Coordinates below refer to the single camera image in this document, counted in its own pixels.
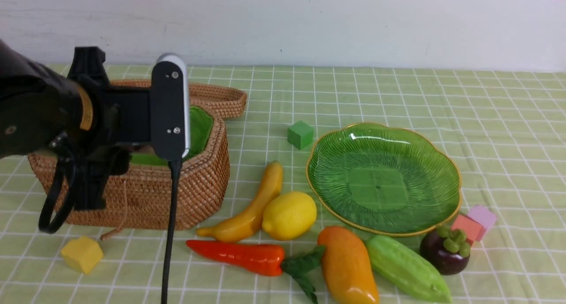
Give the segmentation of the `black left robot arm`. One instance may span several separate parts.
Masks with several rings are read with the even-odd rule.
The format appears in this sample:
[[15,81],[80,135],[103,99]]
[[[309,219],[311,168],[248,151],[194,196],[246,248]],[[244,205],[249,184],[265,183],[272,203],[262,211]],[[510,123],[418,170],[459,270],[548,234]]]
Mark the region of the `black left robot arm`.
[[49,212],[63,180],[67,207],[105,208],[109,176],[124,174],[130,146],[150,139],[150,89],[111,84],[105,58],[97,46],[77,46],[63,76],[1,43],[1,157],[58,157]]

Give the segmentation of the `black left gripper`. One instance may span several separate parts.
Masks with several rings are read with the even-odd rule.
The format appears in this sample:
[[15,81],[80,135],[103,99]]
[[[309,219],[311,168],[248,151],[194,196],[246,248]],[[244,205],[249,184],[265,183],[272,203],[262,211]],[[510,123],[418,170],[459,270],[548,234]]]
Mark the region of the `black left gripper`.
[[105,60],[97,46],[77,46],[67,75],[87,92],[94,111],[73,185],[75,211],[105,209],[108,177],[127,173],[134,150],[150,140],[149,88],[112,84]]

